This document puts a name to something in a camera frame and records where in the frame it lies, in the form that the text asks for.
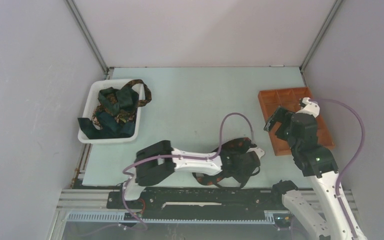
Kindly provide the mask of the black orange floral tie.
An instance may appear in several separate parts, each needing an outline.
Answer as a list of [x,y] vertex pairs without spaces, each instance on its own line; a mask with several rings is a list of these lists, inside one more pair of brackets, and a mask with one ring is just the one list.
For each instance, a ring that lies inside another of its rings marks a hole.
[[223,188],[220,182],[233,178],[239,183],[238,189],[246,186],[249,179],[261,171],[261,158],[265,151],[248,137],[235,138],[221,145],[221,172],[215,175],[193,173],[200,185]]

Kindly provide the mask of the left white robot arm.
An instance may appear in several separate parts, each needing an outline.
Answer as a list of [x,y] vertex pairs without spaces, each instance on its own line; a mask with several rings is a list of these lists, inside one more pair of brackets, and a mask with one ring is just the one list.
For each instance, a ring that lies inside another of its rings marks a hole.
[[176,172],[190,173],[200,185],[218,188],[222,180],[233,178],[241,189],[260,172],[264,155],[265,151],[247,137],[227,141],[210,153],[187,152],[162,140],[139,150],[133,164],[123,171],[128,180],[122,184],[118,201],[133,208],[145,188]]

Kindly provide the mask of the brown patterned tie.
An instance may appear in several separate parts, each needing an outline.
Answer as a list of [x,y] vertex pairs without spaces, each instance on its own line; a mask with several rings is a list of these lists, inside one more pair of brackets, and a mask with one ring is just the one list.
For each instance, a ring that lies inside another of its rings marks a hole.
[[[143,86],[143,97],[140,97],[140,94],[133,89],[136,85]],[[102,129],[104,121],[99,120],[98,115],[107,113],[110,119],[120,126],[134,122],[138,108],[144,107],[152,101],[152,92],[143,80],[133,79],[121,88],[108,87],[100,90],[97,99],[99,105],[93,111],[91,121]]]

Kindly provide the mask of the dark green tie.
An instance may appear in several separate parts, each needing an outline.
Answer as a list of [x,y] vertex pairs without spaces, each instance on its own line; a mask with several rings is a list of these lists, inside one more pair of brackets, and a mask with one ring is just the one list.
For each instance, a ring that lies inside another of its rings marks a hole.
[[109,87],[98,93],[92,117],[79,117],[80,130],[90,140],[124,139],[134,135],[139,94],[132,87]]

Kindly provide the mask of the white plastic basket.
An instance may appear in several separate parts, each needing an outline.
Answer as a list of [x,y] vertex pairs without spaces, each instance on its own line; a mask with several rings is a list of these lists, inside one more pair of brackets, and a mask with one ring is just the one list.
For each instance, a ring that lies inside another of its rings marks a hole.
[[[113,87],[115,89],[121,89],[125,84],[130,82],[132,79],[108,79],[101,80],[93,83],[89,89],[88,97],[85,103],[82,117],[91,119],[93,116],[93,111],[99,105],[98,94],[100,90]],[[142,107],[139,107],[136,111],[136,121],[134,127],[134,133],[131,137],[127,138],[106,138],[106,139],[89,139],[81,129],[78,130],[77,138],[83,144],[92,144],[92,145],[107,145],[107,144],[125,144],[133,142],[137,139],[140,125],[141,125],[141,116]]]

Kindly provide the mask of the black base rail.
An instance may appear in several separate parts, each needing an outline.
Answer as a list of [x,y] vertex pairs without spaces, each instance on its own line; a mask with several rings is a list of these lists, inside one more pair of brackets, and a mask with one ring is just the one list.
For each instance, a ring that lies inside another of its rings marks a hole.
[[284,211],[281,197],[269,188],[169,188],[148,187],[137,200],[122,202],[110,191],[107,209],[136,211],[141,217],[180,219],[257,220],[266,213]]

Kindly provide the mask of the aluminium frame profile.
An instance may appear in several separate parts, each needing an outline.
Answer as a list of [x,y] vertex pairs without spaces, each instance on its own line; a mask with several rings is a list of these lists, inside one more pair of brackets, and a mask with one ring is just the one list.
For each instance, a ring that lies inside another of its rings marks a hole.
[[57,209],[106,209],[110,192],[109,189],[63,189],[57,203]]

